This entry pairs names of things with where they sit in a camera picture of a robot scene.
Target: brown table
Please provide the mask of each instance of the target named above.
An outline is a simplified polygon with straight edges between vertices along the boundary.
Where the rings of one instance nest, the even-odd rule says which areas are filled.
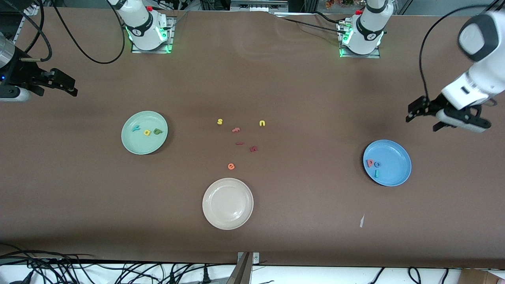
[[[110,10],[61,10],[90,55],[117,54]],[[331,32],[267,13],[190,12],[172,54],[125,52],[99,65],[47,9],[54,56],[40,66],[73,76],[79,95],[47,89],[0,104],[1,240],[102,259],[233,262],[237,251],[259,251],[269,264],[505,268],[505,111],[484,108],[494,126],[483,134],[432,133],[434,118],[405,123],[423,93],[418,52],[435,20],[392,17],[381,59],[366,60],[340,58]],[[465,20],[443,21],[426,44],[432,97],[471,65],[456,45]],[[28,26],[21,48],[34,34]],[[31,54],[45,56],[41,39]],[[170,134],[137,156],[120,132],[143,110],[161,113]],[[234,145],[239,136],[244,146]],[[364,148],[383,138],[412,159],[401,186],[363,171]],[[223,177],[243,180],[255,199],[232,231],[201,210]]]

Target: white floor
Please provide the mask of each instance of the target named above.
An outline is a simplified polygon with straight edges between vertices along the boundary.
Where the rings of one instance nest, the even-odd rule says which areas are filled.
[[[108,264],[108,267],[121,268],[123,265]],[[140,267],[136,271],[143,271],[146,268]],[[170,272],[171,264],[164,264],[163,270],[165,275]],[[233,270],[233,265],[209,267],[209,277],[211,279],[220,279],[229,277]],[[299,267],[299,266],[255,266],[251,275],[251,284],[261,284],[273,280],[273,284],[295,284],[295,283],[318,283],[318,284],[369,284],[377,274],[380,268],[360,268],[360,267]],[[0,266],[0,284],[9,284],[11,282],[22,280],[31,269],[26,265],[4,265]],[[95,284],[112,284],[116,281],[120,270],[107,270],[98,266],[86,268],[89,276]],[[86,276],[80,270],[76,270],[81,284],[91,284]],[[422,283],[425,284],[440,284],[444,269],[420,268]],[[505,271],[494,270],[493,274],[505,277]],[[158,266],[153,270],[146,272],[161,279],[163,275],[162,269]],[[451,269],[445,280],[445,284],[457,284],[460,275],[460,270]],[[136,275],[129,275],[121,283],[127,283]],[[203,270],[196,270],[187,273],[182,280],[182,283],[201,281]],[[143,277],[134,282],[135,284],[152,284],[150,278]],[[414,284],[409,278],[407,268],[386,268],[379,277],[377,284]],[[34,274],[31,284],[43,284],[42,277]]]

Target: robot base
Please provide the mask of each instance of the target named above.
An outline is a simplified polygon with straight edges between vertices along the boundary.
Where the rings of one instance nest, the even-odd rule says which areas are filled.
[[[380,58],[380,53],[379,53],[379,48],[375,47],[374,51],[372,51],[369,54],[361,55],[361,54],[356,54],[352,52],[346,45],[343,44],[344,37],[348,36],[349,32],[349,22],[347,21],[340,21],[337,26],[337,30],[343,30],[346,33],[339,33],[338,34],[338,46],[340,49],[340,57],[354,57],[354,58]]]
[[[174,44],[174,35],[175,35],[175,23],[177,23],[177,17],[167,17],[167,26],[171,27],[170,29],[166,30],[165,32],[167,33],[167,40],[163,42],[159,47],[150,50],[150,51],[145,51],[139,49],[133,41],[130,39],[132,42],[131,45],[131,52],[132,53],[146,53],[146,54],[167,54],[172,52],[172,47]]]

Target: plate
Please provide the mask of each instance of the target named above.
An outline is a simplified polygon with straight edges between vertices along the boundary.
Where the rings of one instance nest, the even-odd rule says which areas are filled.
[[[368,167],[367,160],[379,162],[379,167]],[[404,183],[412,171],[412,163],[405,149],[391,140],[377,140],[365,149],[363,166],[376,183],[384,186],[397,186]]]
[[[132,131],[137,125],[140,130]],[[154,134],[156,128],[163,132]],[[151,131],[149,136],[144,135],[145,130]],[[167,139],[167,135],[168,125],[163,116],[157,112],[143,111],[134,114],[125,122],[121,130],[121,141],[128,151],[145,155],[159,149]]]
[[[207,189],[202,202],[205,218],[222,230],[233,230],[244,225],[253,212],[251,190],[236,178],[222,178]]]

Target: green plate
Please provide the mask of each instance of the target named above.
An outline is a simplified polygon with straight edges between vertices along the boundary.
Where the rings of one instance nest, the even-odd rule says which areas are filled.
[[[136,126],[140,130],[132,131]],[[155,129],[163,131],[156,135]],[[145,130],[150,130],[149,136],[144,135]],[[121,141],[126,150],[137,154],[145,155],[159,149],[165,142],[168,135],[167,121],[161,114],[153,111],[143,111],[130,117],[121,130]]]

